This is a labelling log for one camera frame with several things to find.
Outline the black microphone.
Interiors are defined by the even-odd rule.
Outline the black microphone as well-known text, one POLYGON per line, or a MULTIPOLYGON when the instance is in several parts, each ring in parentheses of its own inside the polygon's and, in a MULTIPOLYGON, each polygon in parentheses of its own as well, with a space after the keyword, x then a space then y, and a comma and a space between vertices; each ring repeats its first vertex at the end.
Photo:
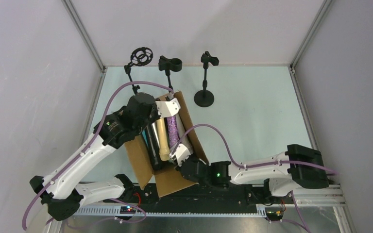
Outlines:
POLYGON ((146 142, 149 159, 154 171, 161 170, 163 168, 163 161, 159 155, 159 143, 156 140, 152 124, 148 125, 145 129, 146 133, 146 142))

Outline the brown cardboard box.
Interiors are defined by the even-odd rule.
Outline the brown cardboard box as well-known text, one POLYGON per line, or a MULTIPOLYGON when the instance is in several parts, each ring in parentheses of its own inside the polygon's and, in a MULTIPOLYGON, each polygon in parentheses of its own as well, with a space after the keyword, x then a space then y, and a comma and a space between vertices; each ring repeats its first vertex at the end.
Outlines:
MULTIPOLYGON (((193 126, 193 124, 183 93, 181 91, 175 92, 174 97, 177 98, 180 104, 179 115, 181 122, 185 130, 188 130, 193 126)), ((193 152, 197 157, 209 164, 209 160, 206 157, 195 130, 190 131, 186 137, 189 139, 193 152)), ((158 196, 161 198, 195 185, 196 182, 184 179, 181 173, 175 169, 175 165, 170 162, 169 154, 171 147, 169 142, 161 143, 159 140, 158 145, 164 145, 164 149, 157 148, 157 150, 154 151, 156 151, 157 158, 163 158, 164 162, 163 167, 155 171, 150 160, 148 152, 149 147, 147 147, 147 143, 142 135, 136 136, 132 141, 124 144, 128 154, 128 159, 140 188, 145 191, 151 178, 154 177, 156 190, 158 196)))

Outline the gold microphone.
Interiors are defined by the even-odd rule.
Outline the gold microphone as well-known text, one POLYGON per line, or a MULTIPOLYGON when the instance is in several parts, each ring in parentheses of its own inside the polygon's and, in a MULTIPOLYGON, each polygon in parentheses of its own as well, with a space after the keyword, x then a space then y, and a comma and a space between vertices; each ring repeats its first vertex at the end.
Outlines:
POLYGON ((158 140, 159 140, 159 156, 162 161, 169 160, 170 147, 168 144, 168 136, 165 121, 160 118, 156 121, 158 140))

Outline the purple glitter microphone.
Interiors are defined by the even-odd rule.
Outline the purple glitter microphone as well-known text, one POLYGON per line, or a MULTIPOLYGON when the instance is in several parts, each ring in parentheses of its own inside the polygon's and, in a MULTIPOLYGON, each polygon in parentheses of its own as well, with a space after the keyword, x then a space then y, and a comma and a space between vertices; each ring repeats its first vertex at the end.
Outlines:
POLYGON ((179 140, 176 116, 171 116, 167 118, 167 127, 169 135, 169 147, 172 148, 177 144, 179 140))

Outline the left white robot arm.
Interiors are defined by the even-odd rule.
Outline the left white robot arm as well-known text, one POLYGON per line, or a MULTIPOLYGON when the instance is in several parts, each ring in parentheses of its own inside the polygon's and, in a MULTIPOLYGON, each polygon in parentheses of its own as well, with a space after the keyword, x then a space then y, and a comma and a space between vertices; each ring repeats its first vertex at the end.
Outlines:
POLYGON ((134 185, 125 174, 105 182, 81 180, 95 165, 160 119, 160 109, 159 101, 150 94, 131 96, 119 110, 104 114, 89 138, 54 172, 31 178, 30 185, 50 218, 62 221, 95 202, 130 199, 134 185))

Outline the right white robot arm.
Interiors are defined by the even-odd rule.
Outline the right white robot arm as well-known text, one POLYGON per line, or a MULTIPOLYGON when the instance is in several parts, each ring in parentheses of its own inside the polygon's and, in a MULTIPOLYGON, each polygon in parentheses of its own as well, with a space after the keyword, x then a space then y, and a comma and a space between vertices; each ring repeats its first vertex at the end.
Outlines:
POLYGON ((239 164, 232 161, 206 164, 180 144, 170 154, 170 162, 184 179, 213 188, 227 189, 232 184, 263 181, 267 195, 284 197, 299 187, 329 187, 328 169, 323 165, 321 152, 297 144, 288 145, 287 151, 272 157, 239 164))

